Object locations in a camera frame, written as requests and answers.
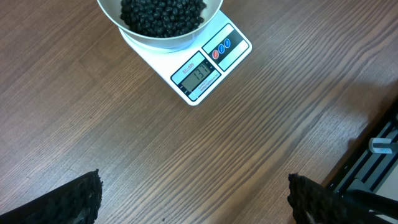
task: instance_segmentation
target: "digital kitchen scale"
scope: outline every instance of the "digital kitchen scale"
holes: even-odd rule
[[[252,50],[250,41],[218,11],[189,46],[158,49],[124,40],[189,104],[198,105]]]

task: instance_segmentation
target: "lcd display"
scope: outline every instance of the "lcd display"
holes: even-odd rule
[[[200,64],[189,76],[181,83],[188,91],[192,92],[210,74],[209,68]]]

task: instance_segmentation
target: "blue button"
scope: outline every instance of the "blue button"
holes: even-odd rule
[[[226,48],[229,48],[231,46],[231,41],[229,39],[224,40],[224,45]]]
[[[219,52],[220,54],[223,54],[223,53],[225,52],[225,47],[224,47],[224,45],[220,44],[220,46],[218,46],[218,52]]]

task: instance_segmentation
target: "wood grain surface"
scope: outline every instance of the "wood grain surface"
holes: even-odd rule
[[[0,213],[99,169],[96,223],[292,223],[398,96],[398,1],[227,0],[251,55],[188,106],[96,1],[0,1]]]

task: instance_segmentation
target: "red button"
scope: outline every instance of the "red button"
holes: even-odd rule
[[[216,59],[218,59],[218,56],[220,56],[220,55],[218,54],[218,50],[214,50],[214,51],[213,51],[213,58],[216,60]]]

